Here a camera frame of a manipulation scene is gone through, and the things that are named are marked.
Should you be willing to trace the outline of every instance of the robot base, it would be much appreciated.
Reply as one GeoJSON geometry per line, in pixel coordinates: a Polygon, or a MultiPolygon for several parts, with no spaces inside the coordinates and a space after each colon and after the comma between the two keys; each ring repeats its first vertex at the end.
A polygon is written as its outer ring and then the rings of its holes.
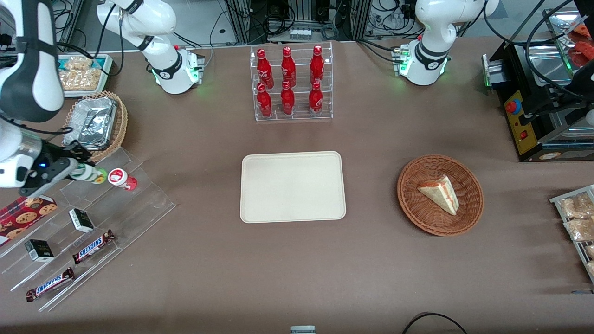
{"type": "Polygon", "coordinates": [[[407,78],[413,84],[428,86],[437,81],[437,78],[446,70],[447,59],[437,65],[435,69],[428,70],[415,56],[415,47],[419,43],[414,40],[409,44],[402,44],[400,49],[392,52],[392,60],[401,61],[401,64],[394,64],[394,72],[397,76],[407,78]]]}
{"type": "Polygon", "coordinates": [[[159,78],[153,71],[157,84],[169,94],[181,94],[196,84],[202,84],[204,57],[198,57],[187,50],[178,50],[178,52],[182,56],[182,66],[171,79],[159,78]]]}

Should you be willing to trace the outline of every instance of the snickers bar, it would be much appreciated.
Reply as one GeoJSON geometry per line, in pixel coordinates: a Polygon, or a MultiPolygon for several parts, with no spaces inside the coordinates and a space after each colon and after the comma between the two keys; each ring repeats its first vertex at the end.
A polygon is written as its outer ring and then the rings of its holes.
{"type": "Polygon", "coordinates": [[[74,263],[79,264],[84,261],[89,256],[93,255],[96,251],[100,250],[108,244],[109,241],[115,239],[115,235],[112,233],[111,230],[108,230],[106,233],[102,234],[101,237],[98,237],[95,241],[91,242],[90,245],[84,247],[81,251],[77,254],[74,254],[72,257],[74,258],[74,263]]]}
{"type": "Polygon", "coordinates": [[[68,280],[74,280],[74,271],[72,271],[72,268],[68,268],[66,269],[65,272],[61,273],[60,275],[52,278],[51,280],[45,282],[43,285],[38,286],[36,289],[31,289],[29,291],[27,291],[27,302],[30,303],[34,300],[36,300],[37,298],[39,298],[41,295],[43,295],[44,293],[50,291],[51,289],[56,288],[56,286],[68,281],[68,280]]]}

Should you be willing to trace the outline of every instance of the white cap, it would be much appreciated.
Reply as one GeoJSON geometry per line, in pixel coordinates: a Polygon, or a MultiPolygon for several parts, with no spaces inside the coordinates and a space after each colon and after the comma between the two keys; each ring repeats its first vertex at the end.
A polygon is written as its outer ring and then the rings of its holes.
{"type": "Polygon", "coordinates": [[[128,179],[128,173],[121,168],[116,168],[109,172],[108,181],[113,185],[122,185],[126,183],[128,179]]]}

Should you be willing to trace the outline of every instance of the yellow control panel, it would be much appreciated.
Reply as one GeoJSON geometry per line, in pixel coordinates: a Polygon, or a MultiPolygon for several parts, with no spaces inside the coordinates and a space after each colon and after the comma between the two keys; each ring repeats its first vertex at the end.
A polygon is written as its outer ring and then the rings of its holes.
{"type": "Polygon", "coordinates": [[[507,115],[507,121],[510,124],[511,133],[514,138],[514,143],[516,144],[518,153],[521,155],[538,144],[532,124],[520,124],[520,116],[524,114],[522,101],[522,95],[520,94],[520,91],[518,91],[512,95],[505,104],[503,104],[505,114],[507,115]]]}

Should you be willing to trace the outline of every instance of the small black box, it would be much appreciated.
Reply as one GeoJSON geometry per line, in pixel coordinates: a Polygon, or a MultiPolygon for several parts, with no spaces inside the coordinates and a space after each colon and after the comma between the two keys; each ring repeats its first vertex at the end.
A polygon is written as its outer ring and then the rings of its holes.
{"type": "Polygon", "coordinates": [[[91,219],[85,211],[80,209],[72,209],[68,212],[70,214],[70,219],[74,224],[74,228],[85,233],[93,232],[93,223],[91,223],[91,219]]]}
{"type": "Polygon", "coordinates": [[[53,260],[53,253],[49,249],[47,241],[29,239],[25,242],[25,248],[33,261],[50,262],[53,260]]]}

